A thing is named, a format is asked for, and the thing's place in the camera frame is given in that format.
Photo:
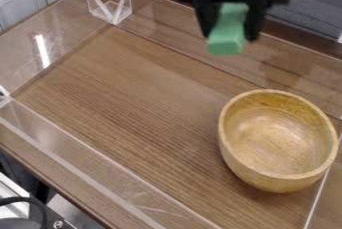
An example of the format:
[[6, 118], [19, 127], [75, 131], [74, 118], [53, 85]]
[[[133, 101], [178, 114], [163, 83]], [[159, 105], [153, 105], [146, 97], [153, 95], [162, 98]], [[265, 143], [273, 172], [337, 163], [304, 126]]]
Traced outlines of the brown wooden bowl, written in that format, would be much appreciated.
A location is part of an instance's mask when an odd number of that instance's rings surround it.
[[248, 91], [218, 119], [224, 160], [238, 178], [276, 193], [312, 186], [338, 154], [338, 134], [325, 112], [304, 97], [273, 89]]

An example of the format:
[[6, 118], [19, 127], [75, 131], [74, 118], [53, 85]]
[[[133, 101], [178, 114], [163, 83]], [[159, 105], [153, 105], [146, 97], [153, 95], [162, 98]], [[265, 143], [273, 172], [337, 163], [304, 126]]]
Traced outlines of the green rectangular block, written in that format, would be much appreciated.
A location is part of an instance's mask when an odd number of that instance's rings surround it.
[[233, 55], [244, 50], [245, 21], [249, 6], [244, 3], [225, 3], [216, 25], [207, 37], [207, 50], [214, 55]]

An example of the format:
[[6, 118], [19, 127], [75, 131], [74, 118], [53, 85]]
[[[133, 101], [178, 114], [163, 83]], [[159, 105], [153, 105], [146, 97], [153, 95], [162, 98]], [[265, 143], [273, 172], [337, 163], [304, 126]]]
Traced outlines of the clear acrylic corner bracket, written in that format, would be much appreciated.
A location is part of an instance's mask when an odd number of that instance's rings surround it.
[[118, 2], [102, 0], [87, 0], [89, 11], [94, 17], [118, 25], [133, 14], [133, 0]]

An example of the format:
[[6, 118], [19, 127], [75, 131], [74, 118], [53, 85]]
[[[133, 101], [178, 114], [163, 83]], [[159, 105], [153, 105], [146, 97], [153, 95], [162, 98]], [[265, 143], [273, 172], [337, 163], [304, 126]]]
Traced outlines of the clear acrylic tray wall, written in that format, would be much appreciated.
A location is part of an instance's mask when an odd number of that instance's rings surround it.
[[113, 229], [222, 229], [0, 86], [0, 149]]

